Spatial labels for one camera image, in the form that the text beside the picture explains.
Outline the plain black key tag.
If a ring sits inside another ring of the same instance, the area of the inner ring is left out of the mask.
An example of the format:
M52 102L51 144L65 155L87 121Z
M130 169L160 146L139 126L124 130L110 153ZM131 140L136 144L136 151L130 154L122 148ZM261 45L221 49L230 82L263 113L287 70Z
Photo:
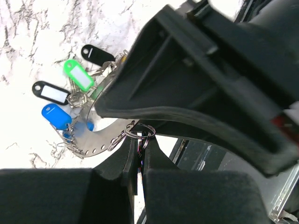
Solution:
M82 47L81 55L86 61L101 67L105 62L115 62L115 57L112 54L90 44Z

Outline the green key tag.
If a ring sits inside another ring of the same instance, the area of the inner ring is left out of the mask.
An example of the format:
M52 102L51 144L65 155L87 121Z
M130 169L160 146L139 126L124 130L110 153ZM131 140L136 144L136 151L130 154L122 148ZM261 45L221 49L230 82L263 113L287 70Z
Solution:
M64 72L84 92L94 85L94 80L76 60L67 60L64 63Z

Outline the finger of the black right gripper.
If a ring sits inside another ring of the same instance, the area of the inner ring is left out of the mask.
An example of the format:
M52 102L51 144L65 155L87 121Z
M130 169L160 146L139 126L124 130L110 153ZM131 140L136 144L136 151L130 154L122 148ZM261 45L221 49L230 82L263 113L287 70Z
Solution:
M188 13L165 6L144 26L97 114L151 120L159 134L214 143L266 176L294 166L299 130L273 123L279 106Z

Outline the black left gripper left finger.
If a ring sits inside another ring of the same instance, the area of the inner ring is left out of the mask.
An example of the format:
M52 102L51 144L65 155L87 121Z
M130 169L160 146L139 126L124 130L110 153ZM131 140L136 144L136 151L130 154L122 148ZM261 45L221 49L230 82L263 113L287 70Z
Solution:
M131 224L135 141L100 165L80 169L3 169L3 224Z

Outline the black key tag white label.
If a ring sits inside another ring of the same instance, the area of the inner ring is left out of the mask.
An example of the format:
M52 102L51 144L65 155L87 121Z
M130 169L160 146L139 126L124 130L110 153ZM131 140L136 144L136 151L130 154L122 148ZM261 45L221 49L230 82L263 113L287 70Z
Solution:
M59 105L68 105L68 96L71 94L68 90L50 84L45 81L37 81L32 85L33 94L52 103Z

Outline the blue key tag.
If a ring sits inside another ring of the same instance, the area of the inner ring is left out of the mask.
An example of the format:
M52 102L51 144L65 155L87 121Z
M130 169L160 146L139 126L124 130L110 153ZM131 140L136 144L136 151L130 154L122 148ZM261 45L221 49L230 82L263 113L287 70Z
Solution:
M48 104L42 109L42 116L57 130L65 130L72 123L71 116L56 104Z

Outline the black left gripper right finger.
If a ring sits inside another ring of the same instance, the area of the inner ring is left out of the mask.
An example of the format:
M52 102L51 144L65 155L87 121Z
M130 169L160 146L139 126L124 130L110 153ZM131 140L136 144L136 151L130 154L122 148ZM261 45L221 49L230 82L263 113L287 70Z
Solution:
M268 223L259 189L248 174L181 170L161 151L154 138L144 153L147 223Z

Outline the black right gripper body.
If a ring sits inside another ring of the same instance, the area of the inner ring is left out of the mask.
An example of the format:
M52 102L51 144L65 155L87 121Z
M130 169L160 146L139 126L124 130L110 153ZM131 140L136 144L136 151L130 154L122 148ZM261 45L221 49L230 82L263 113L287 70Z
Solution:
M188 18L232 53L249 79L279 106L273 123L283 130L298 130L298 1L262 0L247 21L233 23L203 0Z

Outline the silver key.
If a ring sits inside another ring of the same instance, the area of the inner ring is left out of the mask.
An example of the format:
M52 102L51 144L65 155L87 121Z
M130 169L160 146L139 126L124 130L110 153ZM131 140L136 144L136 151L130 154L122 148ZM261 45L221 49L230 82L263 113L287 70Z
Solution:
M71 108L82 107L87 102L87 95L81 91L80 87L77 86L74 81L69 78L71 85L70 95L67 97L67 101Z

